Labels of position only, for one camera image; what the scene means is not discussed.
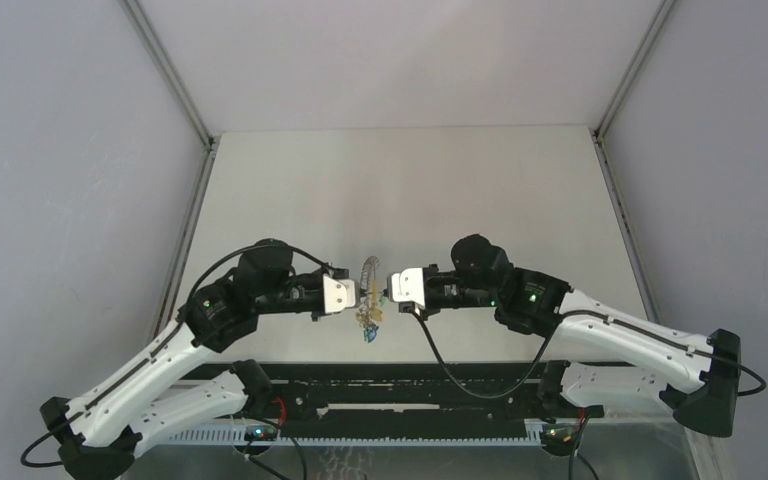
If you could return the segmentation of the keyring with coloured keys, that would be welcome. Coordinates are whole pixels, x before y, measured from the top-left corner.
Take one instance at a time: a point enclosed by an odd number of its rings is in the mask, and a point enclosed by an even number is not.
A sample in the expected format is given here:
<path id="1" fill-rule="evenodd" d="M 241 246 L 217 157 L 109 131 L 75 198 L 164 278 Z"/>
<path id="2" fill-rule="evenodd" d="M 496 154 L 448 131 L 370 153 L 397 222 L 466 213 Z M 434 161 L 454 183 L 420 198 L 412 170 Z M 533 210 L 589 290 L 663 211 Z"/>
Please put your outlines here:
<path id="1" fill-rule="evenodd" d="M 363 332 L 365 343 L 372 343 L 378 334 L 383 314 L 380 308 L 381 292 L 377 282 L 377 268 L 379 259 L 376 256 L 368 257 L 361 269 L 358 281 L 359 301 L 355 318 Z"/>

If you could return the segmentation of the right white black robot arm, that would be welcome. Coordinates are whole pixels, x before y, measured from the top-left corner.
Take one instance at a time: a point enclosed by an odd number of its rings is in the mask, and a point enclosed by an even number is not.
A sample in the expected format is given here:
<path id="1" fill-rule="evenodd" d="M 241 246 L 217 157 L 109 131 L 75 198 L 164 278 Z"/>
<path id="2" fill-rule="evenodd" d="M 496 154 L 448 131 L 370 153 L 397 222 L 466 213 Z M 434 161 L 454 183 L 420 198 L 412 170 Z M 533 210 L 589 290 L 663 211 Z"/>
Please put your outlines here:
<path id="1" fill-rule="evenodd" d="M 680 425 L 704 435 L 733 434 L 741 376 L 737 334 L 693 334 L 636 318 L 564 280 L 515 266 L 480 234 L 459 239 L 450 258 L 451 271 L 430 264 L 391 274 L 390 301 L 422 320 L 443 309 L 491 308 L 511 331 L 576 342 L 622 361 L 610 370 L 569 363 L 561 377 L 538 388 L 547 414 L 616 401 L 668 410 Z"/>

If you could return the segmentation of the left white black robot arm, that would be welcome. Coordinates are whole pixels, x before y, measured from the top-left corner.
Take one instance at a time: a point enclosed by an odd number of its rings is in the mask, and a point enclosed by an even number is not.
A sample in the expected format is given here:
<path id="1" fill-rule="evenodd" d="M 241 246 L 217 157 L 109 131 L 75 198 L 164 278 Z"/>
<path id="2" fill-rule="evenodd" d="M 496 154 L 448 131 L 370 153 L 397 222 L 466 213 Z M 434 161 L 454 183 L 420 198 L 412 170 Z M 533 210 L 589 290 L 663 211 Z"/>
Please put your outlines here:
<path id="1" fill-rule="evenodd" d="M 86 393 L 53 397 L 40 408 L 57 465 L 73 479 L 117 479 L 164 440 L 208 420 L 265 414 L 272 382 L 254 360 L 171 397 L 163 394 L 194 369 L 254 333 L 264 315 L 308 313 L 317 320 L 357 306 L 361 290 L 347 270 L 316 257 L 298 274 L 299 248 L 264 239 L 211 265 L 177 316 L 124 366 Z"/>

